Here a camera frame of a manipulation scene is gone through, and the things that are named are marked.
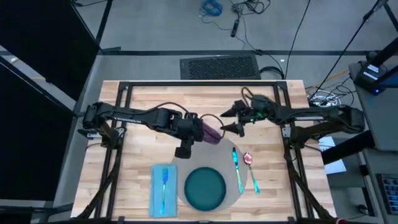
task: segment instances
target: teal plate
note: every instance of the teal plate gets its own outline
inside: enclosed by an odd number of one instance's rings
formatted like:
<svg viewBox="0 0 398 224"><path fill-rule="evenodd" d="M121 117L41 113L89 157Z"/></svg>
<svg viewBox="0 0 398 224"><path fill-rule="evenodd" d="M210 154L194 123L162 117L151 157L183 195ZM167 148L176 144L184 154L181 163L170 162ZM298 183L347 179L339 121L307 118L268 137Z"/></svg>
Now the teal plate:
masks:
<svg viewBox="0 0 398 224"><path fill-rule="evenodd" d="M184 192L192 207L200 211L210 211L223 202L226 185L217 170L201 167L189 174L185 180Z"/></svg>

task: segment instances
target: gray floor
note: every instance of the gray floor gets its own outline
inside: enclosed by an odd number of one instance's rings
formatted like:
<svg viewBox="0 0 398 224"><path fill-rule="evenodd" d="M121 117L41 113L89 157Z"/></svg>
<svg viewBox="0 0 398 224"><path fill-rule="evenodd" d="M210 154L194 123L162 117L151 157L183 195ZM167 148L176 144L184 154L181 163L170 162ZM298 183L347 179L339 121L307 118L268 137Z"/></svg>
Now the gray floor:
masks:
<svg viewBox="0 0 398 224"><path fill-rule="evenodd" d="M96 0L79 0L89 4ZM228 0L220 0L224 11L220 17L208 18L221 27L230 28L236 19L229 9ZM308 8L301 30L297 36L294 50L343 50L362 17L370 10L376 0L316 0ZM293 37L305 9L307 0L273 0L269 9L261 15L246 16L247 38L258 49L290 50ZM229 31L219 30L214 24L204 24L200 20L199 0L114 0L101 41L102 48L121 46L122 50L240 50L243 43L231 38ZM78 12L95 36L100 26L106 3L79 7ZM398 2L391 1L391 8L398 16ZM397 32L384 10L380 10L363 27L352 43L350 50L375 50L385 47ZM241 22L238 37L245 39ZM179 59L204 56L99 56L96 59L87 84L83 106L94 103L103 80L178 80L180 79ZM274 56L285 69L287 56ZM288 79L304 80L305 86L320 83L334 64L337 56L292 56L289 63ZM333 74L348 68L349 63L362 60L362 56L344 56ZM257 56L259 67L275 65L268 56ZM390 63L397 63L393 57ZM16 62L23 67L23 62ZM27 75L37 74L26 70ZM332 85L343 81L342 75L327 83ZM276 79L275 74L263 73L262 79ZM354 90L351 80L346 86ZM350 104L351 96L341 99ZM354 95L353 106L360 108L358 97ZM349 137L337 133L334 136ZM84 159L86 141L75 134L65 159L62 178L54 205L71 203L74 200L80 169ZM332 190L338 215L343 218L354 217L355 211L345 210L346 192ZM54 220L67 218L68 213L54 216Z"/></svg>

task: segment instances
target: gray placemat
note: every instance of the gray placemat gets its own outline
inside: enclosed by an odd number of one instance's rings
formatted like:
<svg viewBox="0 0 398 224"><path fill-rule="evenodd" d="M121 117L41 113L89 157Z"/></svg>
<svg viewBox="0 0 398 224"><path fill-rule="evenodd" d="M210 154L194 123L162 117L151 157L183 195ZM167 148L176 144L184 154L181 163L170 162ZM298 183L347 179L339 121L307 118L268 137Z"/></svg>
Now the gray placemat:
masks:
<svg viewBox="0 0 398 224"><path fill-rule="evenodd" d="M242 183L245 186L248 180L249 167L243 161L243 153L230 140L222 139L217 145L208 144L207 142L196 142L192 146L190 159L173 158L172 164L175 164L178 169L178 197L182 202L190 206L184 194L185 180L192 171L199 167L211 167L217 170L225 180L226 195L224 201L212 211L227 209L238 200L241 194L239 193L235 164L232 158L233 147L236 148L238 153L239 172Z"/></svg>

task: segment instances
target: paper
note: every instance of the paper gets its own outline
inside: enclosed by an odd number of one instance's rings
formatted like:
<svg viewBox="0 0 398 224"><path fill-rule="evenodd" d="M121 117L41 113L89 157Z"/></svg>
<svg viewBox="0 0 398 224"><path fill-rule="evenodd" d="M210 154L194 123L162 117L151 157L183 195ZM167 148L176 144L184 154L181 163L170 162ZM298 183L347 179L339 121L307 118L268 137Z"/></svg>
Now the paper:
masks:
<svg viewBox="0 0 398 224"><path fill-rule="evenodd" d="M332 137L323 137L319 139L319 149L321 151L328 150L332 146L335 146L335 142ZM330 164L325 165L326 174L336 174L339 172L346 172L346 166L344 166L344 162L340 159L336 162L332 162Z"/></svg>

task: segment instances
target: blue cable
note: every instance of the blue cable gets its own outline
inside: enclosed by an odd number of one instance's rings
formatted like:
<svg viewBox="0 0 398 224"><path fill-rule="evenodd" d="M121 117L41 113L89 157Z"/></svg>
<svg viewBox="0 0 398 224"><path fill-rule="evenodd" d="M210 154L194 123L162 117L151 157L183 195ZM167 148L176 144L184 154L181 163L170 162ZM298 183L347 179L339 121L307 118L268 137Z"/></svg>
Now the blue cable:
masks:
<svg viewBox="0 0 398 224"><path fill-rule="evenodd" d="M217 0L206 0L200 10L206 15L219 16L223 12L223 6Z"/></svg>

